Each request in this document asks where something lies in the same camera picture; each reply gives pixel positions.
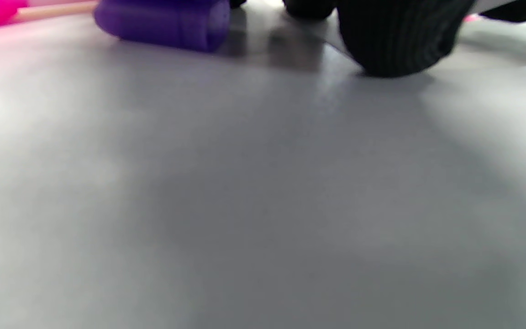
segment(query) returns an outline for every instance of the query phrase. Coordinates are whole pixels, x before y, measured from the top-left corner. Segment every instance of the gray surface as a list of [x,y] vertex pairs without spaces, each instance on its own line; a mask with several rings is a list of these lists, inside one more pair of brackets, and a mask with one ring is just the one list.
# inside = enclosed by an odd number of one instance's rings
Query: gray surface
[[0,29],[0,329],[526,329],[526,68]]

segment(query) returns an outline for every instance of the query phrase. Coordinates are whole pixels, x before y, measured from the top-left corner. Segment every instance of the black knit fabric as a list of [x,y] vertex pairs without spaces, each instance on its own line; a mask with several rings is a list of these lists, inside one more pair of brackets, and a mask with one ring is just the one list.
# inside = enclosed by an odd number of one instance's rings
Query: black knit fabric
[[339,0],[340,32],[368,75],[410,75],[450,54],[474,2]]

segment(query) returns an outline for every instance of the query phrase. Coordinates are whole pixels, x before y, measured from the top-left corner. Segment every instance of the blurry object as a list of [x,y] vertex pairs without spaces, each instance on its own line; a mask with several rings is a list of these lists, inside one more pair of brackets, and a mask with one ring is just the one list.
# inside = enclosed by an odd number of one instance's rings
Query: blurry object
[[526,21],[526,0],[516,0],[503,6],[482,12],[480,15],[499,21],[522,23]]
[[0,25],[92,12],[97,1],[29,7],[27,0],[0,0]]

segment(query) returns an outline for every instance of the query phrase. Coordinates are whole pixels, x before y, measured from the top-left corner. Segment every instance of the purple object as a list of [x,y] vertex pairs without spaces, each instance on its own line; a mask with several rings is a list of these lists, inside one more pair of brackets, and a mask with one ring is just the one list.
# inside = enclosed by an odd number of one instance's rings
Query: purple object
[[228,0],[102,0],[96,24],[124,40],[213,52],[225,41]]

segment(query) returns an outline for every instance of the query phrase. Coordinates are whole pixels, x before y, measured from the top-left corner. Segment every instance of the black object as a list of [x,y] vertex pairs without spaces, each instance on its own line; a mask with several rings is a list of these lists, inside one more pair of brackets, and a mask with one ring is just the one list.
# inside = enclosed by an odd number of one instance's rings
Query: black object
[[499,21],[522,23],[526,21],[526,0],[516,0],[508,4],[480,13],[484,17]]
[[401,77],[453,50],[475,0],[339,0],[340,33],[365,73]]
[[244,4],[247,0],[230,0],[230,9],[236,9]]
[[284,4],[293,17],[314,21],[326,19],[336,8],[335,0],[284,0]]

